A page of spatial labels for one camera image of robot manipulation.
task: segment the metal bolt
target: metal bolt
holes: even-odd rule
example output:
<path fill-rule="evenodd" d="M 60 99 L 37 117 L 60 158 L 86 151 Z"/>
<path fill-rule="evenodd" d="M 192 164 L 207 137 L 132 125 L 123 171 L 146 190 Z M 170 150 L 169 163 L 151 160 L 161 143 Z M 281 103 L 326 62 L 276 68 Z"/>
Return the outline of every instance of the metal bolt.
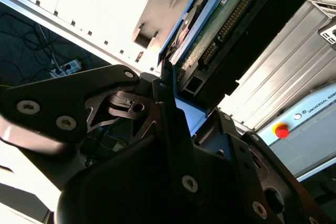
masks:
<path fill-rule="evenodd" d="M 231 118 L 227 115 L 227 114 L 223 114 L 223 117 L 228 120 L 228 121 L 231 121 Z"/>
<path fill-rule="evenodd" d="M 311 224 L 319 224 L 313 217 L 309 217 L 309 220 Z"/>
<path fill-rule="evenodd" d="M 258 138 L 258 136 L 257 136 L 257 135 L 255 135 L 255 134 L 252 134 L 252 135 L 251 135 L 251 137 L 252 137 L 252 138 L 253 138 L 255 141 L 257 141 L 257 142 L 259 141 L 259 138 Z"/>
<path fill-rule="evenodd" d="M 182 177 L 182 184 L 185 189 L 192 193 L 195 193 L 198 190 L 198 183 L 192 176 L 184 175 Z"/>
<path fill-rule="evenodd" d="M 134 77 L 134 74 L 132 74 L 130 71 L 125 71 L 124 73 L 129 78 L 133 78 Z"/>
<path fill-rule="evenodd" d="M 39 112 L 41 108 L 37 102 L 23 100 L 18 102 L 18 104 L 16 105 L 16 109 L 23 114 L 34 115 Z"/>
<path fill-rule="evenodd" d="M 61 130 L 72 131 L 74 128 L 76 128 L 77 122 L 70 116 L 62 115 L 56 119 L 56 125 Z"/>
<path fill-rule="evenodd" d="M 267 219 L 267 211 L 262 204 L 257 201 L 253 201 L 252 207 L 254 212 L 263 220 Z"/>

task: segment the circuit board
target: circuit board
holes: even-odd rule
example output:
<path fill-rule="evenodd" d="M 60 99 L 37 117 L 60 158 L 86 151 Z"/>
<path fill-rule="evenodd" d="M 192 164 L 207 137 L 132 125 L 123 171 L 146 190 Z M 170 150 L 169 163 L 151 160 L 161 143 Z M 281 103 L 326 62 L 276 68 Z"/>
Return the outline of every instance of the circuit board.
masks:
<path fill-rule="evenodd" d="M 209 21 L 198 35 L 190 50 L 179 64 L 177 81 L 180 81 L 188 68 L 199 59 L 208 64 L 231 29 L 239 20 L 252 0 L 222 0 Z"/>

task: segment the emergency stop button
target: emergency stop button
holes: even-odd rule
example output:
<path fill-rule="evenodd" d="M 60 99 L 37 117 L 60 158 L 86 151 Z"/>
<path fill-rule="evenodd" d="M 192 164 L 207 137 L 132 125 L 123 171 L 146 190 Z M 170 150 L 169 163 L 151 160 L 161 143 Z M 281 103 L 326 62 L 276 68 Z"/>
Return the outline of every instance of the emergency stop button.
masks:
<path fill-rule="evenodd" d="M 278 138 L 286 138 L 289 136 L 289 129 L 286 123 L 278 123 L 273 127 L 273 133 Z"/>

